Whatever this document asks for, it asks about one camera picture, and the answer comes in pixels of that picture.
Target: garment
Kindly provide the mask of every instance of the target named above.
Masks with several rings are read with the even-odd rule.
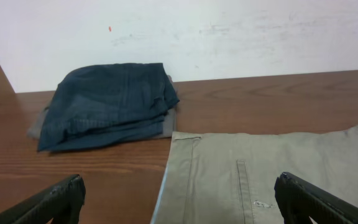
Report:
[[[179,99],[161,63],[93,65],[58,85],[39,151],[79,150],[151,138]]]
[[[174,132],[151,223],[283,223],[274,185],[285,171],[358,207],[358,126],[326,134]]]
[[[171,76],[168,76],[170,83],[174,87],[176,93],[177,89],[175,88]],[[31,124],[31,127],[27,130],[27,136],[29,138],[40,139],[41,128],[44,123],[45,117],[49,111],[50,102],[47,103],[46,107],[38,114],[37,119],[34,123]],[[160,138],[169,138],[172,136],[172,132],[176,128],[176,110],[175,108],[171,108],[167,111],[164,116],[164,121],[162,123],[162,133],[156,136],[151,137],[152,139],[160,139]]]

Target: wooden tabletop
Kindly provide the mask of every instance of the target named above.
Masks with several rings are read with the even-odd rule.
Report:
[[[182,132],[325,133],[358,124],[358,71],[176,86],[181,100],[177,129]],[[149,223],[171,139],[37,153],[37,141],[25,133],[52,95],[20,93],[0,101],[0,212],[70,174],[81,174],[86,198],[80,223]]]

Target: gray cloth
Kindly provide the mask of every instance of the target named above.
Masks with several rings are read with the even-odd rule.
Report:
[[[168,76],[171,84],[173,85],[171,76]],[[46,105],[46,107],[38,114],[37,119],[34,123],[31,124],[31,127],[27,130],[27,137],[40,139],[42,125],[44,123],[45,117],[47,116],[49,110],[50,102]],[[164,121],[162,123],[162,133],[156,136],[151,137],[151,139],[160,139],[160,138],[169,138],[172,136],[172,132],[176,130],[176,116],[177,112],[175,107],[171,108],[167,111],[167,114],[164,116]]]
[[[358,126],[326,134],[174,132],[151,223],[283,223],[284,171],[358,207]]]

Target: stitching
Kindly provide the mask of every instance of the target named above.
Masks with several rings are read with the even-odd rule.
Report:
[[[234,173],[237,175],[236,178],[236,182],[237,182],[237,201],[239,202],[239,211],[240,214],[239,216],[241,217],[242,214],[242,219],[244,221],[244,224],[246,223],[246,215],[244,214],[244,204],[242,203],[242,193],[241,193],[241,183],[240,183],[240,171],[239,171],[239,164],[237,163],[239,160],[236,160],[236,169],[234,169]]]
[[[183,222],[182,223],[185,223],[186,220],[185,220],[185,217],[186,217],[186,214],[187,214],[187,209],[186,209],[186,206],[187,206],[187,203],[188,203],[188,192],[189,192],[189,183],[190,183],[190,174],[191,174],[191,167],[193,165],[192,161],[193,161],[193,150],[194,150],[194,139],[191,140],[191,158],[190,158],[190,169],[189,169],[189,175],[188,175],[188,179],[187,179],[187,189],[186,189],[186,200],[185,200],[185,209],[183,211]]]
[[[248,190],[249,193],[251,192],[251,189],[249,188],[249,178],[248,178],[248,172],[247,172],[247,167],[246,167],[246,174],[247,174],[247,185],[248,185]],[[254,207],[252,206],[252,199],[251,199],[251,195],[249,195],[249,203],[251,204],[251,214],[252,214],[252,220],[255,223],[255,216],[254,216]]]

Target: dark blue jeans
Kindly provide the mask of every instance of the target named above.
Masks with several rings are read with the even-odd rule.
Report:
[[[93,65],[58,85],[42,126],[39,151],[102,147],[162,132],[179,102],[162,63]]]

